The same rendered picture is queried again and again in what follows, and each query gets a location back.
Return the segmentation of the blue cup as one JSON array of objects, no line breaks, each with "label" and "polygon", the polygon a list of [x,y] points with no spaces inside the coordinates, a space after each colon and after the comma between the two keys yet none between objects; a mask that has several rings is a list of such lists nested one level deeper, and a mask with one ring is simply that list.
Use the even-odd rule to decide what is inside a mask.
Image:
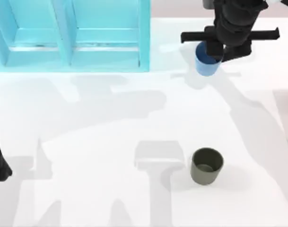
[{"label": "blue cup", "polygon": [[206,43],[200,42],[195,49],[195,68],[202,76],[212,76],[218,70],[222,60],[207,55]]}]

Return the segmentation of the light blue rack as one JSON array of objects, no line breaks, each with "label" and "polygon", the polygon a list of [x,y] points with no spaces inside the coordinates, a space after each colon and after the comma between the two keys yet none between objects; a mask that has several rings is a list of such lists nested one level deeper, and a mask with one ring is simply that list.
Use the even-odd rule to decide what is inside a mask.
[{"label": "light blue rack", "polygon": [[0,72],[146,72],[151,0],[0,0]]}]

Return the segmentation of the olive green cup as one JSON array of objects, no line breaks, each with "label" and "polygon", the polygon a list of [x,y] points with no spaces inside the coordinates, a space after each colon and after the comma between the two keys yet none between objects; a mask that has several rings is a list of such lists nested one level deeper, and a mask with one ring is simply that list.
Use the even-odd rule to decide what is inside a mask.
[{"label": "olive green cup", "polygon": [[224,166],[224,158],[213,148],[200,148],[191,158],[190,174],[194,182],[200,185],[212,184]]}]

